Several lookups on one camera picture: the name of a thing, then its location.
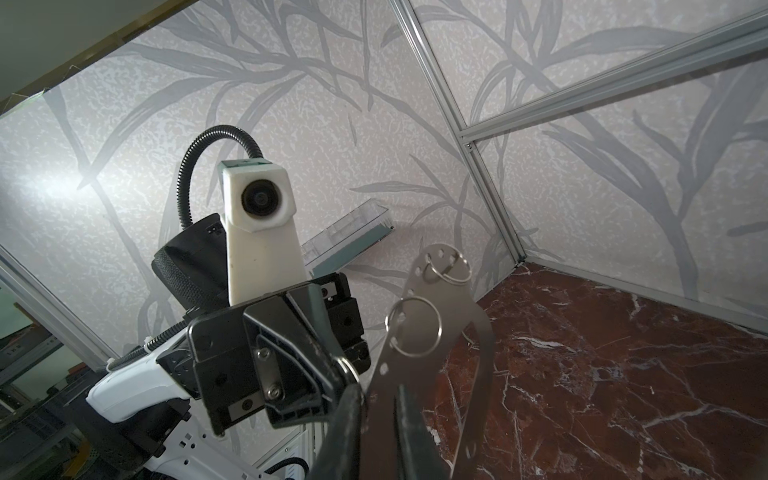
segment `metal screw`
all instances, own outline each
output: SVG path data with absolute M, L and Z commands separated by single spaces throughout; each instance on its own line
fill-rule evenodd
M 256 352 L 256 356 L 259 358 L 259 360 L 266 360 L 270 358 L 271 353 L 272 353 L 272 350 L 264 347 L 262 349 L 259 349 L 258 352 Z
M 268 400 L 277 400 L 282 394 L 283 390 L 281 390 L 280 386 L 275 383 L 266 391 L 266 398 Z

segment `marble surface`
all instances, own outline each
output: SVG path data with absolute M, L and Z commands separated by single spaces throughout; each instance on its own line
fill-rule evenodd
M 480 304 L 496 350 L 475 478 L 765 478 L 768 336 L 534 264 Z M 425 411 L 448 460 L 476 354 L 452 350 Z

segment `metal key ring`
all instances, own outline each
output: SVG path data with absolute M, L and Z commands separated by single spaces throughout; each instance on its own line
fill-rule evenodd
M 469 262 L 464 258 L 463 255 L 461 255 L 459 252 L 456 252 L 456 256 L 457 256 L 457 260 L 461 259 L 461 261 L 464 262 L 464 264 L 467 266 L 468 273 L 465 279 L 456 279 L 456 278 L 453 278 L 452 276 L 445 275 L 437 271 L 435 266 L 432 264 L 432 255 L 430 255 L 429 253 L 426 254 L 427 266 L 430 269 L 432 269 L 433 272 L 435 272 L 435 275 L 439 276 L 441 279 L 450 283 L 451 285 L 456 285 L 456 286 L 464 285 L 465 283 L 467 283 L 469 280 L 472 279 L 472 268 L 469 266 Z
M 360 383 L 360 376 L 357 374 L 357 370 L 355 370 L 355 367 L 352 365 L 348 358 L 345 356 L 337 356 L 336 362 L 339 363 L 339 366 L 342 368 L 342 370 L 345 371 L 345 373 L 349 372 L 352 374 L 352 376 L 355 378 L 355 382 Z
M 426 352 L 409 353 L 409 352 L 406 352 L 405 350 L 401 349 L 397 345 L 397 339 L 395 338 L 394 335 L 392 335 L 392 338 L 389 340 L 389 346 L 391 346 L 396 352 L 398 352 L 398 353 L 400 353 L 402 355 L 408 356 L 408 357 L 410 357 L 412 359 L 420 359 L 420 358 L 425 357 L 425 356 L 429 355 L 430 353 L 434 352 L 435 349 L 437 348 L 437 346 L 440 344 L 440 339 L 442 338 L 442 317 L 440 316 L 440 312 L 439 312 L 439 310 L 437 310 L 437 307 L 435 306 L 435 304 L 430 302 L 429 300 L 427 300 L 423 296 L 409 296 L 407 298 L 401 298 L 400 300 L 396 301 L 394 305 L 392 305 L 392 308 L 389 310 L 389 314 L 384 319 L 384 323 L 386 325 L 387 331 L 389 331 L 389 319 L 392 318 L 392 315 L 395 313 L 397 308 L 399 306 L 401 306 L 403 303 L 407 302 L 408 300 L 416 300 L 416 301 L 419 301 L 419 302 L 426 303 L 433 310 L 435 310 L 435 314 L 437 314 L 437 324 L 438 324 L 437 338 L 435 339 L 435 343 L 431 347 L 429 347 L 429 349 Z

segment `white robot arm casing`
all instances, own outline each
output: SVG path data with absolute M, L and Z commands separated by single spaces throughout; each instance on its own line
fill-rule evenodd
M 308 277 L 293 223 L 296 201 L 285 169 L 249 159 L 225 162 L 220 175 L 230 305 L 305 282 Z M 280 196 L 277 210 L 265 217 L 246 212 L 241 200 L 246 187 L 256 180 L 272 182 Z
M 222 224 L 227 232 L 227 280 L 230 305 L 302 283 L 308 276 L 293 222 L 296 203 L 288 173 L 264 159 L 225 161 L 220 165 L 224 197 Z M 268 180 L 279 196 L 269 215 L 249 214 L 243 192 L 256 180 Z M 111 423 L 123 422 L 147 407 L 190 394 L 157 364 L 160 354 L 178 343 L 182 330 L 146 356 L 109 373 L 86 400 Z M 180 422 L 164 442 L 165 452 L 145 467 L 184 480 L 276 479 L 223 449 L 194 418 Z

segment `clear plastic box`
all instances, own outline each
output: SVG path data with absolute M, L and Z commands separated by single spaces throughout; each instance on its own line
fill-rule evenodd
M 306 271 L 312 278 L 337 272 L 394 228 L 389 209 L 368 200 L 301 246 Z

